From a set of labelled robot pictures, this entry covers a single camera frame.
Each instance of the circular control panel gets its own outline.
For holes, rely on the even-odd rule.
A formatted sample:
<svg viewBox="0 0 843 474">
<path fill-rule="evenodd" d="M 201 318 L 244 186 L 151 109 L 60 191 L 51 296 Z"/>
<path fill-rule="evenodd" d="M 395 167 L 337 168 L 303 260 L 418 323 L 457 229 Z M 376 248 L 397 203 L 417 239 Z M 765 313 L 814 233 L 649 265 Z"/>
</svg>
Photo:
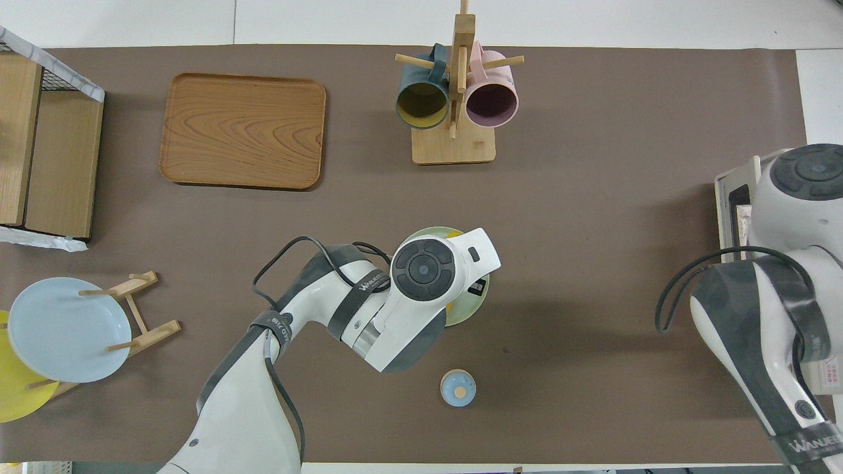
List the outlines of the circular control panel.
<svg viewBox="0 0 843 474">
<path fill-rule="evenodd" d="M 395 286 L 410 299 L 431 301 L 454 283 L 454 253 L 435 239 L 414 240 L 392 261 Z"/>
<path fill-rule="evenodd" d="M 779 156 L 770 169 L 779 191 L 805 201 L 843 197 L 843 146 L 821 143 Z"/>
</svg>

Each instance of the black button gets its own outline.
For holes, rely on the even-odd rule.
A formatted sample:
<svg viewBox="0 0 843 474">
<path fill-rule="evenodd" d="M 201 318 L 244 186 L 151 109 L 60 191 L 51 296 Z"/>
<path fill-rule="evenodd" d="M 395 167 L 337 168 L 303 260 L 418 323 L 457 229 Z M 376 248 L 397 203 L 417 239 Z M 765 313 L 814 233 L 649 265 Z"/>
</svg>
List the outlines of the black button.
<svg viewBox="0 0 843 474">
<path fill-rule="evenodd" d="M 811 185 L 811 196 L 843 197 L 843 180 L 830 183 L 814 183 Z"/>
<path fill-rule="evenodd" d="M 811 181 L 833 180 L 843 174 L 843 159 L 833 155 L 806 156 L 796 164 L 796 173 Z"/>
<path fill-rule="evenodd" d="M 796 413 L 799 413 L 800 417 L 806 419 L 813 419 L 817 416 L 817 412 L 811 407 L 811 404 L 805 400 L 800 400 L 796 402 Z"/>
<path fill-rule="evenodd" d="M 427 291 L 434 299 L 439 298 L 448 292 L 448 289 L 451 288 L 451 282 L 453 281 L 454 274 L 450 270 L 442 270 L 442 273 L 439 274 L 439 279 L 434 284 L 430 285 L 430 287 L 427 288 Z"/>
<path fill-rule="evenodd" d="M 424 251 L 433 254 L 439 263 L 446 264 L 453 261 L 451 250 L 438 240 L 427 240 L 424 243 Z"/>
<path fill-rule="evenodd" d="M 777 166 L 773 166 L 773 178 L 789 191 L 796 192 L 802 189 L 804 181 L 800 180 L 791 170 L 790 166 L 784 163 L 776 162 Z"/>
<path fill-rule="evenodd" d="M 419 253 L 419 247 L 416 242 L 405 245 L 405 247 L 398 252 L 398 255 L 395 256 L 395 268 L 406 268 L 410 257 L 417 253 Z"/>
<path fill-rule="evenodd" d="M 401 274 L 395 277 L 395 284 L 398 285 L 401 292 L 413 299 L 421 299 L 424 297 L 422 287 L 413 283 L 406 275 Z"/>
<path fill-rule="evenodd" d="M 427 254 L 419 255 L 410 261 L 410 278 L 417 283 L 426 285 L 435 280 L 438 274 L 439 265 Z"/>
</svg>

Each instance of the wooden mug holder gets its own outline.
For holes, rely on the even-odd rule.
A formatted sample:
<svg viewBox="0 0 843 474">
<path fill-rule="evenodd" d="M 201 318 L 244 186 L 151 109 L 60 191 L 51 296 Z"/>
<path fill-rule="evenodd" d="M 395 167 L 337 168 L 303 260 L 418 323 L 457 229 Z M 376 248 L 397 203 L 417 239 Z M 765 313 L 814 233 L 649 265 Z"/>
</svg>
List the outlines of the wooden mug holder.
<svg viewBox="0 0 843 474">
<path fill-rule="evenodd" d="M 459 13 L 454 19 L 450 61 L 445 68 L 445 71 L 451 74 L 448 86 L 448 119 L 434 128 L 411 130 L 413 163 L 488 163 L 495 158 L 495 129 L 480 127 L 465 114 L 465 78 L 468 73 L 469 51 L 475 40 L 475 20 L 475 16 L 468 13 L 468 0 L 461 0 Z M 395 60 L 433 68 L 433 62 L 403 54 L 396 54 Z M 483 68 L 514 66 L 523 62 L 523 56 L 505 57 L 484 62 Z"/>
</svg>

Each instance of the light blue plate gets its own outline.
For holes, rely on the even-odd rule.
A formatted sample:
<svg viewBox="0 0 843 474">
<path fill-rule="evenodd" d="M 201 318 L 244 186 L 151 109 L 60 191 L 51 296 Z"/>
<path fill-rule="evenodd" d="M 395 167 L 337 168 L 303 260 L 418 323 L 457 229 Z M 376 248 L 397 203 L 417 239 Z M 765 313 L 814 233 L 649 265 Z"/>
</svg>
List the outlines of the light blue plate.
<svg viewBox="0 0 843 474">
<path fill-rule="evenodd" d="M 115 372 L 129 349 L 108 346 L 129 342 L 126 312 L 107 294 L 79 296 L 101 289 L 76 278 L 47 278 L 32 283 L 12 303 L 8 338 L 30 369 L 62 382 L 93 382 Z"/>
</svg>

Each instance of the label sticker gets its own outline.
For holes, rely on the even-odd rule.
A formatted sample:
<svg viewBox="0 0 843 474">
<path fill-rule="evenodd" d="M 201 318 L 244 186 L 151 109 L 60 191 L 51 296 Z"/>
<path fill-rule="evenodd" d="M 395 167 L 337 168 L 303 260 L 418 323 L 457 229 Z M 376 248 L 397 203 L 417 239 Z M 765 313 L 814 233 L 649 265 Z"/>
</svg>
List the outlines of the label sticker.
<svg viewBox="0 0 843 474">
<path fill-rule="evenodd" d="M 840 386 L 840 368 L 837 363 L 837 356 L 832 356 L 823 361 L 823 385 L 827 387 Z"/>
</svg>

